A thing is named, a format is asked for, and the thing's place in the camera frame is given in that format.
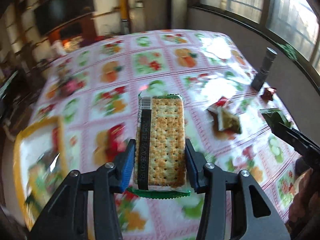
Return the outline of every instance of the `cracker package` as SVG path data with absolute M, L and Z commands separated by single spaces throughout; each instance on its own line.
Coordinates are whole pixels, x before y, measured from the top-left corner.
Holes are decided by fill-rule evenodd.
M 135 190 L 187 192 L 181 96 L 139 97 L 134 161 Z M 148 195 L 151 198 L 172 197 L 153 196 Z

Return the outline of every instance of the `green snack package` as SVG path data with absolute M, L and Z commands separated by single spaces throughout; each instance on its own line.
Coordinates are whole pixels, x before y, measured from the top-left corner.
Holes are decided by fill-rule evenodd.
M 279 108 L 261 109 L 260 113 L 271 129 L 276 123 L 282 123 L 288 128 L 291 128 L 292 126 L 292 122 L 287 120 L 287 118 L 284 116 L 284 113 L 282 113 Z
M 127 188 L 127 191 L 145 198 L 153 198 L 153 199 L 170 199 L 177 197 L 187 197 L 190 196 L 191 191 L 187 190 L 186 192 L 179 191 L 149 191 L 149 190 L 141 190 L 135 189 L 133 187 Z

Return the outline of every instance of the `gray wall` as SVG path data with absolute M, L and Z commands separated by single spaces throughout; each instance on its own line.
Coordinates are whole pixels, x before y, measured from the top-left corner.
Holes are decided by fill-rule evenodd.
M 171 28 L 185 29 L 187 20 L 187 0 L 172 0 L 171 1 Z
M 167 0 L 145 0 L 144 12 L 146 30 L 161 30 L 167 28 Z
M 7 33 L 7 27 L 5 25 L 5 16 L 3 15 L 0 19 L 0 62 L 5 58 L 10 50 L 12 50 L 12 47 Z
M 299 129 L 320 144 L 320 96 L 300 69 L 270 42 L 247 28 L 213 13 L 188 9 L 187 28 L 220 32 L 228 35 L 247 61 L 259 69 L 266 48 L 278 56 L 267 82 L 277 88 L 277 94 L 292 115 Z

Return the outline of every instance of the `red candy wrapper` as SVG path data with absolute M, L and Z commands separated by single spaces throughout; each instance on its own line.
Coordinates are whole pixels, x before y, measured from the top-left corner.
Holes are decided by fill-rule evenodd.
M 124 142 L 124 123 L 110 128 L 108 133 L 108 149 L 106 153 L 113 160 L 119 152 L 125 151 L 126 148 Z
M 263 100 L 273 101 L 273 94 L 276 93 L 276 91 L 275 88 L 265 88 L 261 98 Z
M 209 106 L 207 109 L 208 111 L 218 114 L 218 106 L 224 106 L 228 101 L 228 98 L 226 97 L 221 97 L 217 102 Z
M 53 152 L 58 151 L 58 128 L 53 128 L 52 130 L 52 144 L 53 144 Z
M 61 93 L 67 97 L 72 95 L 77 90 L 78 84 L 75 79 L 70 79 L 65 85 L 61 87 Z

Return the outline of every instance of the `pink checkered tablecloth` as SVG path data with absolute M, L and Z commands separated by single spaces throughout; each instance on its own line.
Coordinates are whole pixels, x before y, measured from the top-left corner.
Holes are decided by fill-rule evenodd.
M 192 30 L 134 33 L 72 52 L 56 60 L 53 69 L 64 62 L 76 76 L 78 90 L 68 98 L 50 99 L 57 81 L 52 75 L 30 123 L 64 116 L 70 170 L 88 172 L 101 165 L 100 131 L 124 122 L 126 137 L 135 138 L 139 93 L 178 93 L 185 99 L 186 137 L 195 150 L 223 170 L 248 169 L 287 220 L 299 155 L 271 133 L 259 109 L 279 107 L 292 118 L 278 96 L 266 103 L 250 88 L 256 72 L 228 36 Z M 206 111 L 222 96 L 239 114 L 242 134 L 219 132 L 216 119 Z M 229 195 L 227 200 L 230 221 Z M 204 195 L 197 194 L 170 200 L 119 194 L 116 206 L 124 239 L 195 239 L 203 202 Z M 92 229 L 92 205 L 88 213 Z

